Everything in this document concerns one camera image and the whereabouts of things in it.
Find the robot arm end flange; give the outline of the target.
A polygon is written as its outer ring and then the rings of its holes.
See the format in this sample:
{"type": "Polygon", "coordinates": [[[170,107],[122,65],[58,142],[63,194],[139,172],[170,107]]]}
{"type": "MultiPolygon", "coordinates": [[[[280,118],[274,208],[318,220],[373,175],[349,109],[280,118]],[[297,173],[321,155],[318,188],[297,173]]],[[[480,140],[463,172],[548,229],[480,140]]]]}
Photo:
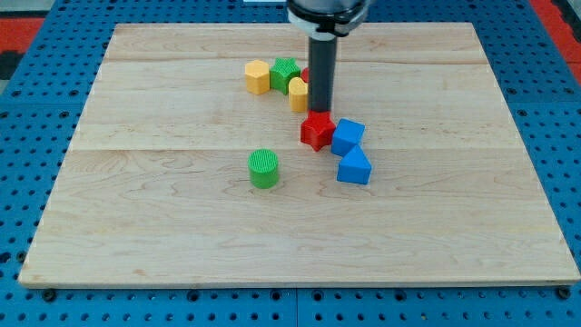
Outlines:
{"type": "Polygon", "coordinates": [[[308,37],[330,41],[360,26],[372,0],[287,0],[289,21],[308,37]]]}

